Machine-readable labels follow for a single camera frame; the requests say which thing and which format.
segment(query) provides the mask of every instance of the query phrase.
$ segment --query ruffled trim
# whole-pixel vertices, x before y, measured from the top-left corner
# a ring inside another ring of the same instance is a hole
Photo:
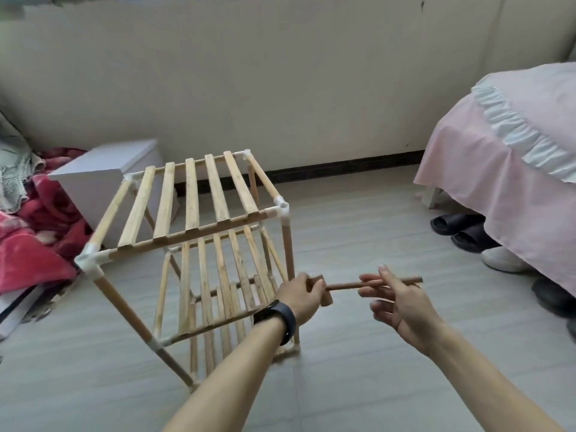
[[[559,147],[520,116],[497,87],[485,78],[472,87],[472,95],[495,135],[524,162],[563,182],[576,183],[576,154]]]

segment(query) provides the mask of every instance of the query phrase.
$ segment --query person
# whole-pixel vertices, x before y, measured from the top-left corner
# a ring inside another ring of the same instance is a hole
[[[296,323],[309,321],[326,288],[319,280],[306,289],[307,274],[283,283],[277,300],[288,305]],[[405,285],[384,265],[378,274],[363,274],[370,284],[384,280],[389,287],[364,286],[361,297],[374,318],[430,358],[450,381],[486,432],[556,432],[564,429],[516,388],[464,336],[444,321],[416,285]],[[272,358],[286,335],[280,314],[256,324],[238,347],[212,372],[165,426],[165,432],[240,432]]]

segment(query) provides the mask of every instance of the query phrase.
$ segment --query person's left hand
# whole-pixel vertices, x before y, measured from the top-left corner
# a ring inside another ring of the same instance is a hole
[[[308,292],[308,277],[306,273],[299,273],[290,282],[282,283],[276,294],[276,298],[292,310],[298,326],[302,326],[318,311],[320,298],[326,288],[326,282],[320,279],[314,283],[312,291]]]

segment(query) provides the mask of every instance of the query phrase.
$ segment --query watch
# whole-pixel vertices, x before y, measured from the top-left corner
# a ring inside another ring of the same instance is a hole
[[[283,346],[290,338],[294,336],[296,332],[296,317],[294,317],[294,313],[290,309],[290,307],[280,300],[274,300],[270,305],[266,306],[264,309],[259,310],[252,316],[253,324],[256,325],[261,321],[267,320],[271,317],[274,317],[276,314],[280,315],[284,320],[284,324],[286,325],[286,334],[282,339],[282,343],[280,344]]]

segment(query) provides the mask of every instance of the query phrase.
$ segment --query beige wall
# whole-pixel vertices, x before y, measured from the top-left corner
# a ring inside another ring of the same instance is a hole
[[[39,147],[158,137],[266,169],[420,150],[486,71],[566,53],[576,0],[506,0],[498,22],[500,1],[34,7],[0,22],[0,92]]]

